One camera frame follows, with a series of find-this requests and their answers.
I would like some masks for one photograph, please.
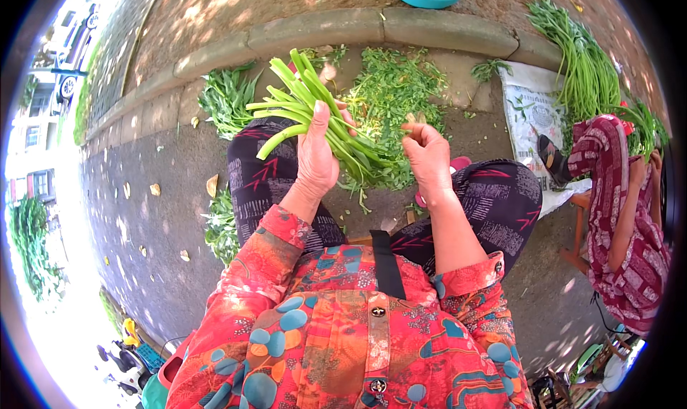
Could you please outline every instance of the patterned pants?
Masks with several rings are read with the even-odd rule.
[[[259,118],[248,124],[229,144],[229,189],[241,246],[258,227],[262,216],[279,203],[296,180],[296,138],[282,142],[265,161],[255,157],[273,134],[293,122]],[[506,274],[525,246],[541,211],[541,187],[524,165],[511,160],[473,163],[453,174],[453,189],[477,239],[487,253],[503,251]],[[313,220],[305,252],[346,243],[338,223],[322,204]],[[434,275],[432,221],[421,219],[391,236],[395,254],[421,265]]]

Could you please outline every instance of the hand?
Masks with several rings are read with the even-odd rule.
[[[430,125],[408,122],[401,128],[410,130],[403,138],[403,149],[410,159],[410,168],[415,174],[427,207],[436,206],[446,194],[455,196],[449,170],[449,142]]]
[[[343,119],[355,126],[346,104],[337,101]],[[329,106],[323,101],[315,103],[313,120],[308,133],[298,135],[298,176],[294,185],[303,195],[320,200],[337,182],[339,160],[332,155],[332,149],[324,138],[329,124]]]
[[[661,174],[661,169],[663,168],[663,160],[661,160],[661,153],[658,152],[657,149],[653,150],[651,152],[651,156],[649,156],[648,161],[653,164],[654,168],[658,172],[658,174]]]
[[[641,188],[644,185],[644,180],[647,179],[648,167],[648,163],[644,163],[644,156],[640,156],[630,164],[630,185]]]

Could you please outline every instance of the blue crate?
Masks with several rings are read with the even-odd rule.
[[[146,363],[148,370],[158,370],[165,364],[165,359],[160,357],[160,354],[156,353],[148,344],[141,344],[141,346],[136,348],[136,353],[140,355]]]

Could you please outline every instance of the red floral shirt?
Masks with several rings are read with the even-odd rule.
[[[531,408],[499,281],[503,254],[434,277],[371,247],[302,256],[311,227],[273,206],[222,273],[167,408]]]

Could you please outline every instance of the curb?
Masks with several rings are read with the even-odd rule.
[[[514,34],[500,23],[474,15],[408,8],[334,9],[296,15],[232,33],[170,63],[108,109],[88,130],[83,145],[142,103],[215,68],[270,59],[294,47],[383,42],[467,51],[554,71],[562,60],[560,49],[545,38],[519,29]]]

